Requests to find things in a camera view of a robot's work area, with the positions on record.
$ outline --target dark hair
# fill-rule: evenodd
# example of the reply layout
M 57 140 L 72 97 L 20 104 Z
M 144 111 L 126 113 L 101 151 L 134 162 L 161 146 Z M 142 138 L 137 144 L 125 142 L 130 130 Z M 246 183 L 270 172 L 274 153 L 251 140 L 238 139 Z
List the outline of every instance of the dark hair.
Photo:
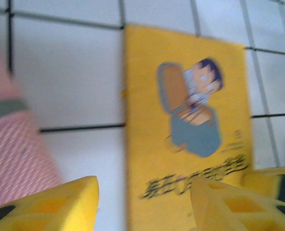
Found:
M 202 65 L 202 68 L 206 67 L 207 65 L 210 65 L 211 70 L 215 72 L 214 81 L 219 81 L 219 89 L 218 90 L 223 88 L 223 76 L 222 76 L 217 64 L 212 59 L 209 59 L 209 58 L 203 59 L 199 63 Z

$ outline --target green band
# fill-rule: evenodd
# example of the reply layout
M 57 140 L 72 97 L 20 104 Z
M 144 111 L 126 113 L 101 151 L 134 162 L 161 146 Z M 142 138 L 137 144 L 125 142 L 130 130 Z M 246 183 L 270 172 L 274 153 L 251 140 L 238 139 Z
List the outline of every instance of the green band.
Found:
M 20 111 L 28 110 L 27 104 L 21 99 L 0 101 L 0 117 Z

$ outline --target pink striped cloth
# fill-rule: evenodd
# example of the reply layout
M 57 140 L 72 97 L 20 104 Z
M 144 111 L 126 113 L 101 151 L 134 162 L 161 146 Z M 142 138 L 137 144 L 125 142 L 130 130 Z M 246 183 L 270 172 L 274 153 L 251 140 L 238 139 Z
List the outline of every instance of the pink striped cloth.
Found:
M 62 183 L 37 131 L 0 59 L 0 206 Z

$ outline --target cartoon boy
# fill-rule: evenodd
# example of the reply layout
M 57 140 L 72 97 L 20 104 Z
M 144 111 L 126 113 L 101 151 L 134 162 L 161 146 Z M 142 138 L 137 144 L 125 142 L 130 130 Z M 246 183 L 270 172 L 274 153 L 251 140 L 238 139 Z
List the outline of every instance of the cartoon boy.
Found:
M 185 105 L 190 112 L 185 108 L 179 112 L 179 116 L 190 122 L 200 113 L 200 105 L 206 104 L 210 95 L 223 88 L 223 78 L 216 63 L 209 58 L 184 71 L 183 77 L 189 92 Z

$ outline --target square hole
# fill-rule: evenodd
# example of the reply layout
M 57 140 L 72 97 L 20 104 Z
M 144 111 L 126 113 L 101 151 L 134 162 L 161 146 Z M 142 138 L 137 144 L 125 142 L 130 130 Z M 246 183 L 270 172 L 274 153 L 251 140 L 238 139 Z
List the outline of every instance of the square hole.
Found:
M 252 199 L 244 196 L 224 198 L 224 202 L 234 213 L 254 213 L 264 211 Z
M 57 213 L 67 201 L 67 198 L 40 199 L 28 208 L 25 213 Z
M 45 229 L 49 223 L 49 219 L 25 219 L 21 221 L 16 221 L 11 231 L 42 231 Z

